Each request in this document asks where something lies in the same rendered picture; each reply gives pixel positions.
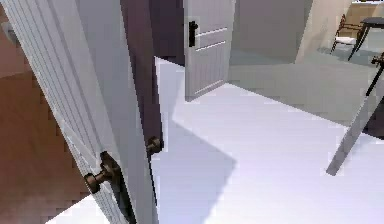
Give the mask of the bronze door knob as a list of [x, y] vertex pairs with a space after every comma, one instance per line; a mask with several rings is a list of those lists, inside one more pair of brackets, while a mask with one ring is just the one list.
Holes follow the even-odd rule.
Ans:
[[161, 152], [163, 147], [164, 147], [163, 140], [153, 136], [148, 139], [148, 142], [146, 145], [146, 151], [148, 155], [153, 155]]
[[100, 191], [102, 183], [105, 181], [114, 182], [119, 176], [119, 165], [106, 151], [100, 153], [100, 158], [100, 172], [97, 174], [88, 173], [84, 176], [85, 184], [92, 194]]

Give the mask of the grey panelled room door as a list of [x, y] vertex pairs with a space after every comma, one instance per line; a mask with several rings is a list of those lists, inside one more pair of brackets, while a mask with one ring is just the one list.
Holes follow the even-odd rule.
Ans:
[[[236, 0], [183, 0], [185, 100], [220, 87], [228, 80]], [[196, 44], [188, 46], [188, 24], [196, 21]]]

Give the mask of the white panelled room door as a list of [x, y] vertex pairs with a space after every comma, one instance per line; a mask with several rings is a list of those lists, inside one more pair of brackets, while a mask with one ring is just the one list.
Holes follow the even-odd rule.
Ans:
[[83, 177], [110, 224], [159, 224], [148, 139], [163, 138], [149, 0], [0, 0]]

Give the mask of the brown wooden chair white seat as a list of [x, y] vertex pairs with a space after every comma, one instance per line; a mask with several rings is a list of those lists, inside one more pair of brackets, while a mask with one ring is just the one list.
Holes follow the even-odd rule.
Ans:
[[336, 49], [338, 44], [355, 47], [359, 38], [363, 35], [363, 26], [346, 22], [346, 15], [340, 19], [338, 29], [335, 33], [334, 41], [330, 53]]

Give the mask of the black table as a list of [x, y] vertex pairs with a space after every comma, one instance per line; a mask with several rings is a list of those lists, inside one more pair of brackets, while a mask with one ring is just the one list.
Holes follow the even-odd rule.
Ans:
[[367, 17], [363, 19], [361, 23], [362, 28], [348, 59], [351, 59], [352, 56], [361, 48], [371, 28], [384, 29], [384, 17]]

